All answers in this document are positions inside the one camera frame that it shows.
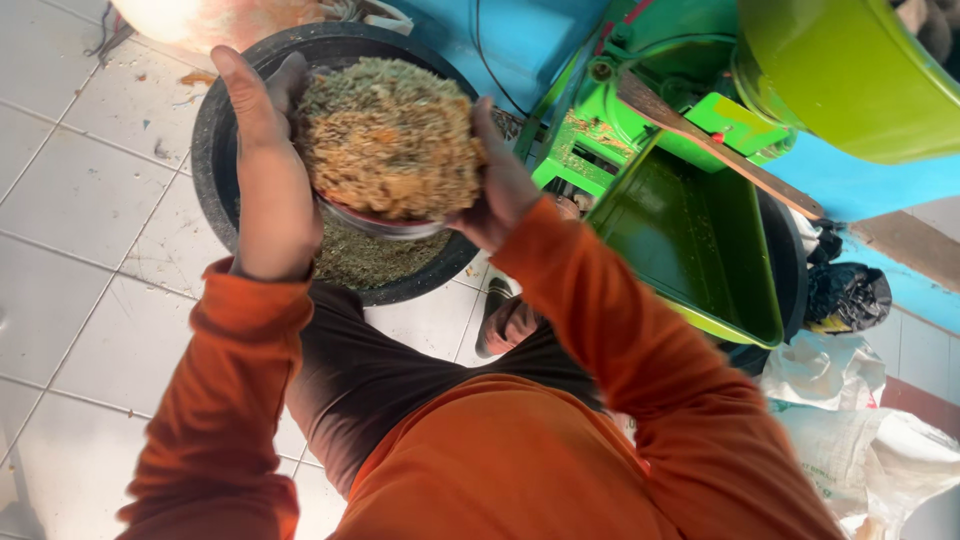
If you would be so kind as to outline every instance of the black plastic bag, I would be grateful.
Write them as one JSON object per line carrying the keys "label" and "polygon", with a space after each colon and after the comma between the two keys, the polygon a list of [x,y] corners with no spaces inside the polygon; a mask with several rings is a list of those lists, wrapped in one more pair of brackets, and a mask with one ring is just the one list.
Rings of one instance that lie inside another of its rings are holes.
{"label": "black plastic bag", "polygon": [[840,257],[843,249],[843,238],[837,235],[837,224],[828,219],[811,219],[810,225],[820,228],[817,240],[820,242],[813,253],[806,257],[810,264],[823,264]]}
{"label": "black plastic bag", "polygon": [[806,327],[820,333],[863,331],[883,322],[893,297],[882,270],[858,262],[809,270]]}

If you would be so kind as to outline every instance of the person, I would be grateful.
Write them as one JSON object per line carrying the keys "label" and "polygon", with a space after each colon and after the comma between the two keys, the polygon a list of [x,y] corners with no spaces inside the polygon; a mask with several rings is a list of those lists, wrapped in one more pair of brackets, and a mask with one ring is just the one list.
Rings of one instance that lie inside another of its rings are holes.
{"label": "person", "polygon": [[[121,538],[292,538],[310,508],[275,473],[284,403],[348,499],[333,538],[843,538],[756,388],[561,219],[504,148],[489,98],[473,112],[484,194],[453,226],[541,319],[468,369],[311,284],[323,221],[286,119],[304,58],[264,85],[235,51],[211,56],[239,129],[238,249],[205,271]],[[636,418],[636,448],[606,410]]]}

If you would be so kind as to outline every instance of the orange long-sleeve shirt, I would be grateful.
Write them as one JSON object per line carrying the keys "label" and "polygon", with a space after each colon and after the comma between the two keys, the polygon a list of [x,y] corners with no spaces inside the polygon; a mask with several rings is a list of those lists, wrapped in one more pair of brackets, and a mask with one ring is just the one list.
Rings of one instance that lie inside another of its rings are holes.
{"label": "orange long-sleeve shirt", "polygon": [[[607,406],[636,417],[636,451],[569,394],[477,377],[390,431],[334,537],[842,538],[756,389],[588,228],[541,201],[492,261]],[[272,437],[300,364],[308,283],[227,268],[207,270],[195,336],[147,427],[136,502],[120,511],[123,538],[293,536],[294,485],[273,474]]]}

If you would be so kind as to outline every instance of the black wire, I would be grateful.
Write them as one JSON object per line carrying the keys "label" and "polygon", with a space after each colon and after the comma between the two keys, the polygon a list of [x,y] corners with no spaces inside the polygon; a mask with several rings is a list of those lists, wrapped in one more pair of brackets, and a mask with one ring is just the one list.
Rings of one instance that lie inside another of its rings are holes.
{"label": "black wire", "polygon": [[104,10],[103,16],[100,17],[100,44],[97,45],[96,49],[86,49],[84,54],[92,57],[93,55],[100,52],[100,49],[104,48],[104,44],[107,43],[107,15],[110,15],[110,8],[113,7],[111,2],[107,2],[107,8]]}
{"label": "black wire", "polygon": [[477,0],[476,8],[476,33],[477,33],[477,52],[480,53],[480,60],[483,62],[484,66],[487,68],[487,73],[490,73],[490,76],[493,78],[493,81],[496,83],[496,87],[500,88],[500,91],[503,92],[503,95],[507,96],[507,99],[510,100],[510,104],[514,106],[515,109],[520,111],[520,114],[523,114],[527,118],[530,117],[530,113],[521,109],[520,105],[516,104],[514,98],[510,97],[510,94],[507,93],[507,89],[496,79],[496,75],[493,75],[493,70],[490,69],[490,65],[487,63],[487,59],[483,56],[483,46],[480,45],[480,0]]}

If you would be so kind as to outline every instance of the sleeve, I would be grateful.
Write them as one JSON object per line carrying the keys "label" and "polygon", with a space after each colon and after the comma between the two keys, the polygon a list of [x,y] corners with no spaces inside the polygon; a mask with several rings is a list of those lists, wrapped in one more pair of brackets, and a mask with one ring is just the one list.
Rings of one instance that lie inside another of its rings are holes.
{"label": "sleeve", "polygon": [[636,418],[651,497],[686,538],[843,538],[756,388],[587,226],[539,201],[491,263]]}
{"label": "sleeve", "polygon": [[118,514],[121,538],[293,538],[297,497],[274,474],[273,437],[313,313],[309,283],[253,282],[227,274],[231,262],[204,273],[193,339],[128,488],[135,502]]}

